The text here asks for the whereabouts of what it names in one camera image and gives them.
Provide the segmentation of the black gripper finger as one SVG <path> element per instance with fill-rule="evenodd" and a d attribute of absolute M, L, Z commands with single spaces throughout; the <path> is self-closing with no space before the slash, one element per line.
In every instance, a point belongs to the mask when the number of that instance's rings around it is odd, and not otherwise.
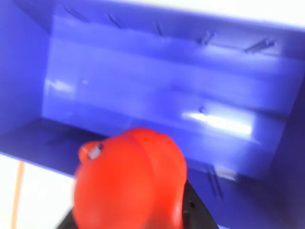
<path fill-rule="evenodd" d="M 188 180 L 183 192 L 183 228 L 219 229 L 211 213 Z"/>
<path fill-rule="evenodd" d="M 72 209 L 66 214 L 63 220 L 55 227 L 56 229 L 78 229 L 73 218 Z"/>

